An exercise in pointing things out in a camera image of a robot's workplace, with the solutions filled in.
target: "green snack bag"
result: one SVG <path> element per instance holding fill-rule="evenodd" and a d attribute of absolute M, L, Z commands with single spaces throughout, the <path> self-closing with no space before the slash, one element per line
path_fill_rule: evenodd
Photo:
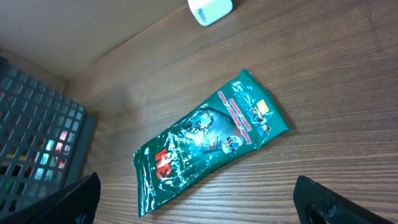
<path fill-rule="evenodd" d="M 137 150 L 138 216 L 288 130 L 269 92 L 242 70 L 238 78 Z"/>

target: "gray plastic basket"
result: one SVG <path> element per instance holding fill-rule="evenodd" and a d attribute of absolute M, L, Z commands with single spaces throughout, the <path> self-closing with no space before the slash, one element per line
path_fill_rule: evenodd
<path fill-rule="evenodd" d="M 64 186 L 86 116 L 78 103 L 0 62 L 0 219 Z"/>

